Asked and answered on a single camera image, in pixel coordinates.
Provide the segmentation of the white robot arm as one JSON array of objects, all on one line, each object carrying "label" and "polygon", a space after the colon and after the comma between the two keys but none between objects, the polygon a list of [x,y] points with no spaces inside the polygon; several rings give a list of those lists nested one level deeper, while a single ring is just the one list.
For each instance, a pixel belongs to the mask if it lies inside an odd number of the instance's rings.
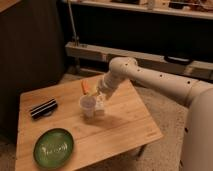
[{"label": "white robot arm", "polygon": [[213,171],[213,83],[142,68],[135,58],[115,57],[97,89],[111,96],[133,80],[188,108],[180,171]]}]

